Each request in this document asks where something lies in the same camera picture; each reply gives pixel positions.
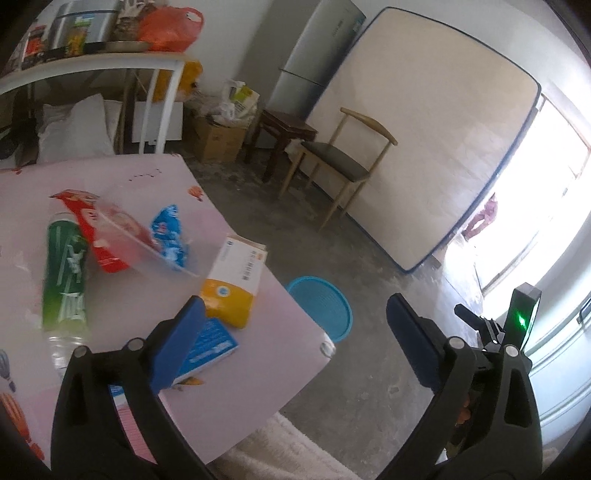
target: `blue gripper pad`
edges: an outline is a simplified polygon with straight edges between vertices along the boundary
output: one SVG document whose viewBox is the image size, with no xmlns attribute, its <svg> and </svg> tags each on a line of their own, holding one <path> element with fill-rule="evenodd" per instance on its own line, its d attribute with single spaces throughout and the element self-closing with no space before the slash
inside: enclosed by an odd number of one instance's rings
<svg viewBox="0 0 591 480">
<path fill-rule="evenodd" d="M 419 317 L 402 295 L 390 297 L 386 306 L 386 319 L 419 383 L 433 392 L 439 390 L 439 364 L 442 359 L 421 328 Z"/>
<path fill-rule="evenodd" d="M 176 327 L 163 339 L 152 358 L 150 387 L 154 394 L 173 384 L 183 362 L 207 322 L 205 304 L 193 296 L 174 318 Z"/>
</svg>

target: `concrete floor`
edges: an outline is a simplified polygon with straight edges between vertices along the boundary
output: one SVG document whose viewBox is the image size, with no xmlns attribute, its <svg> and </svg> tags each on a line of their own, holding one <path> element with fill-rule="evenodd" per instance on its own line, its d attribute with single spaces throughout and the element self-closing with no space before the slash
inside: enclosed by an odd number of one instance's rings
<svg viewBox="0 0 591 480">
<path fill-rule="evenodd" d="M 453 308 L 461 302 L 479 313 L 479 296 L 470 293 L 473 288 L 466 286 L 461 273 L 451 275 L 450 268 L 434 258 L 413 275 L 401 274 L 349 218 L 335 215 L 318 232 L 330 206 L 318 188 L 303 192 L 304 179 L 296 176 L 289 192 L 277 199 L 287 159 L 263 184 L 262 151 L 249 166 L 240 161 L 204 165 L 181 147 L 177 151 L 230 226 L 268 246 L 267 264 L 280 282 L 315 275 L 348 298 L 354 315 L 349 337 L 281 412 L 361 478 L 374 479 L 405 442 L 432 396 L 419 385 L 386 323 L 388 298 L 402 292 L 419 315 L 432 318 L 446 335 L 474 344 L 475 333 L 454 316 Z M 446 276 L 455 278 L 450 282 Z"/>
</svg>

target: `wooden chair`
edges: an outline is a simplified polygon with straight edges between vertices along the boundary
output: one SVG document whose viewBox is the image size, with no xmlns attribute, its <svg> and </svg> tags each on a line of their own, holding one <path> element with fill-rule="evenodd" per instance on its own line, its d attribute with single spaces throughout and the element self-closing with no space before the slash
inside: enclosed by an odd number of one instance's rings
<svg viewBox="0 0 591 480">
<path fill-rule="evenodd" d="M 283 186 L 281 187 L 281 191 L 279 192 L 279 197 L 281 197 L 285 193 L 287 187 L 290 184 L 291 179 L 293 178 L 293 175 L 295 175 L 298 167 L 300 166 L 301 162 L 304 160 L 306 155 L 310 155 L 316 159 L 316 165 L 314 166 L 314 170 L 312 170 L 312 173 L 310 174 L 310 178 L 308 179 L 306 188 L 309 188 L 310 185 L 312 185 L 312 182 L 318 175 L 318 172 L 321 167 L 328 168 L 331 171 L 335 172 L 338 176 L 340 176 L 345 182 L 345 185 L 340 190 L 339 194 L 336 196 L 332 206 L 330 207 L 330 210 L 328 211 L 328 214 L 324 219 L 324 222 L 320 226 L 320 229 L 322 229 L 324 225 L 326 225 L 326 223 L 329 221 L 332 214 L 338 208 L 340 201 L 343 199 L 343 196 L 345 196 L 349 189 L 356 187 L 357 189 L 355 190 L 354 194 L 351 196 L 351 198 L 343 208 L 343 211 L 341 212 L 341 217 L 343 217 L 345 213 L 347 213 L 348 208 L 359 196 L 361 189 L 371 178 L 371 175 L 374 173 L 375 169 L 378 168 L 379 163 L 386 155 L 386 152 L 389 150 L 390 146 L 398 145 L 398 142 L 392 136 L 392 134 L 388 132 L 388 130 L 377 120 L 374 120 L 373 118 L 363 115 L 362 113 L 354 112 L 353 110 L 349 110 L 348 108 L 344 107 L 342 107 L 340 111 L 343 112 L 345 116 L 340 121 L 338 127 L 336 128 L 332 137 L 330 137 L 330 140 L 327 144 L 320 142 L 302 142 L 302 152 L 298 159 L 296 159 L 291 164 L 289 173 L 287 174 L 287 177 L 285 177 Z M 365 167 L 362 167 L 359 163 L 353 160 L 346 153 L 342 152 L 341 150 L 333 146 L 341 130 L 345 126 L 346 121 L 349 119 L 350 116 L 352 116 L 356 120 L 359 120 L 361 123 L 370 127 L 371 130 L 376 131 L 388 140 L 387 145 L 378 155 L 378 158 L 375 160 L 374 164 L 371 166 L 369 170 L 366 170 Z"/>
</svg>

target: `green light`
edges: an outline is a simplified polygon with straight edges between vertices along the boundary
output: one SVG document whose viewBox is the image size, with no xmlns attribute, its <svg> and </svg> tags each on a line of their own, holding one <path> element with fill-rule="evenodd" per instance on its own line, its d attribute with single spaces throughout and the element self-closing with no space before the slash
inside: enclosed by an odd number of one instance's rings
<svg viewBox="0 0 591 480">
<path fill-rule="evenodd" d="M 525 325 L 525 318 L 523 318 L 519 313 L 517 314 L 517 319 L 519 320 L 519 324 L 523 328 L 527 328 L 526 325 Z"/>
</svg>

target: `screw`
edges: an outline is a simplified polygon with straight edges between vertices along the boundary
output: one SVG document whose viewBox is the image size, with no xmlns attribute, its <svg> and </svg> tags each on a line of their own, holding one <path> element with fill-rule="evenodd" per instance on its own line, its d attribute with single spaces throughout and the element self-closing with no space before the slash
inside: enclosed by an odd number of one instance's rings
<svg viewBox="0 0 591 480">
<path fill-rule="evenodd" d="M 505 352 L 507 352 L 507 355 L 512 357 L 516 357 L 517 355 L 519 355 L 519 350 L 515 348 L 513 345 L 509 345 L 507 348 L 505 348 Z"/>
<path fill-rule="evenodd" d="M 86 355 L 86 352 L 87 352 L 87 351 L 88 351 L 88 348 L 86 348 L 84 345 L 77 346 L 77 347 L 74 349 L 74 356 L 75 356 L 76 358 L 83 357 L 83 356 L 85 356 L 85 355 Z"/>
<path fill-rule="evenodd" d="M 462 350 L 464 348 L 464 340 L 459 337 L 451 337 L 449 339 L 449 345 L 455 350 Z"/>
<path fill-rule="evenodd" d="M 141 350 L 144 346 L 144 339 L 142 338 L 134 338 L 127 342 L 127 348 L 132 352 L 136 352 L 137 350 Z"/>
</svg>

